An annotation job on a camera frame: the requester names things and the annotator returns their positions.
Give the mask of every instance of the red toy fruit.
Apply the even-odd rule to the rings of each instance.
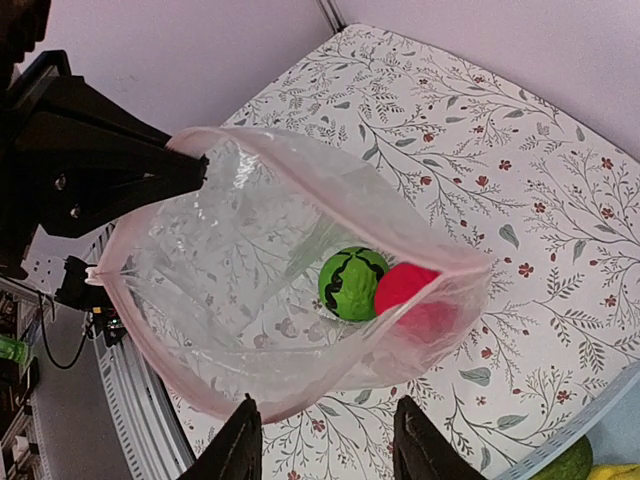
[[[374,299],[376,314],[407,302],[439,276],[440,272],[410,263],[396,265],[380,280]],[[451,331],[455,315],[455,306],[448,303],[420,303],[403,315],[398,325],[420,341],[433,343]]]

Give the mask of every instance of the white wall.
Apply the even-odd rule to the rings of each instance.
[[[556,104],[640,159],[637,0],[337,0],[366,23],[449,50]]]
[[[38,51],[65,49],[89,85],[175,133],[221,123],[330,36],[315,0],[53,0]],[[89,243],[39,235],[34,247]]]

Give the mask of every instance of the screw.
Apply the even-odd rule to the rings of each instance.
[[[64,190],[64,187],[67,186],[67,177],[64,176],[64,173],[56,178],[53,186],[56,187],[56,190]]]

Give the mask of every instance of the tablecloth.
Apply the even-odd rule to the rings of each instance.
[[[544,99],[437,48],[353,25],[228,125],[346,150],[433,228],[494,258],[489,307],[458,350],[418,380],[329,393],[266,426],[266,477],[392,478],[392,416],[409,394],[492,478],[640,358],[640,165]],[[221,423],[172,400],[200,453]]]

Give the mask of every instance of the translucent plastic bag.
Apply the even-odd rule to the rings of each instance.
[[[413,379],[485,308],[490,259],[439,238],[361,160],[279,130],[189,129],[168,147],[207,155],[204,187],[120,219],[91,277],[193,407],[224,418],[250,394],[268,423],[332,389]],[[351,246],[442,274],[370,322],[344,322],[317,279]],[[425,308],[443,316],[427,323],[435,335],[403,322]]]

